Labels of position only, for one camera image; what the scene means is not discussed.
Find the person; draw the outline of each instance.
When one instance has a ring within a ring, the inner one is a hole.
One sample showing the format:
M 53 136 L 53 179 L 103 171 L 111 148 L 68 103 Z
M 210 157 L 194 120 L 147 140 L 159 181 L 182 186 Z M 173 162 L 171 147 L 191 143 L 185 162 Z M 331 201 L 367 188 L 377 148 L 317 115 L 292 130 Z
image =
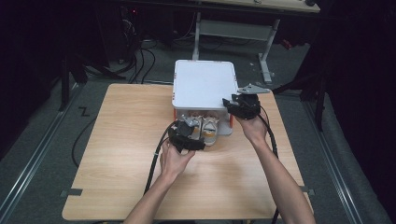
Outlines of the person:
M 311 208 L 300 187 L 288 170 L 272 152 L 265 136 L 267 129 L 262 121 L 255 119 L 239 119 L 247 140 L 253 145 L 262 169 L 267 177 L 274 202 L 285 223 L 316 223 Z M 162 145 L 160 157 L 162 172 L 142 199 L 136 204 L 124 223 L 152 223 L 166 192 L 172 187 L 177 177 L 183 173 L 195 151 L 180 154 L 169 141 Z

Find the white box lid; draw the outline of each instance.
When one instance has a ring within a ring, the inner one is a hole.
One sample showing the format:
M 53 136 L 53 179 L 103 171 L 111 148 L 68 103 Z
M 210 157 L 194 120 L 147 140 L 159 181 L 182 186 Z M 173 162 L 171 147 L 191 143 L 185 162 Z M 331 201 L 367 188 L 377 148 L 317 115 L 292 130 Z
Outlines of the white box lid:
M 233 64 L 178 60 L 175 66 L 172 104 L 175 109 L 225 110 L 238 91 Z

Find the desk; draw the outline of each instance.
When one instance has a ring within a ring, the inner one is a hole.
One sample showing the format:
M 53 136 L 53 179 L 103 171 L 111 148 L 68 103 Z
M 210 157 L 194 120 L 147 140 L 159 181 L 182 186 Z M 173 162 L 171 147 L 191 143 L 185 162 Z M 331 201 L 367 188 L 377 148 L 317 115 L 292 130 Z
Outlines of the desk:
M 142 197 L 153 152 L 173 121 L 172 86 L 110 85 L 93 127 L 63 217 L 125 219 Z M 260 99 L 270 118 L 280 160 L 304 185 L 274 95 Z M 160 173 L 157 164 L 153 181 Z M 257 155 L 238 123 L 230 136 L 197 151 L 169 190 L 156 219 L 255 219 L 276 209 Z

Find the white desk leg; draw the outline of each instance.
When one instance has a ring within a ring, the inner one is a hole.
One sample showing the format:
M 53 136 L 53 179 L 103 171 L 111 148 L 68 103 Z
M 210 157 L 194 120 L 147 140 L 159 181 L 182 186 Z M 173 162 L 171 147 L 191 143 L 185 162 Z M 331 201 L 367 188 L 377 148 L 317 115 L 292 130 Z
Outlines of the white desk leg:
M 194 51 L 192 52 L 192 59 L 199 60 L 199 35 L 200 35 L 200 26 L 201 26 L 201 12 L 197 12 L 197 19 L 195 24 L 195 43 L 194 43 Z
M 265 84 L 271 84 L 272 79 L 271 79 L 271 74 L 270 71 L 268 70 L 268 65 L 267 65 L 267 56 L 268 53 L 270 52 L 271 45 L 274 41 L 276 31 L 277 31 L 277 26 L 279 25 L 280 20 L 276 20 L 274 22 L 274 25 L 272 26 L 271 32 L 268 36 L 267 44 L 264 49 L 264 53 L 259 53 L 259 61 L 260 61 L 260 66 L 262 67 L 262 76 L 264 77 L 264 83 Z

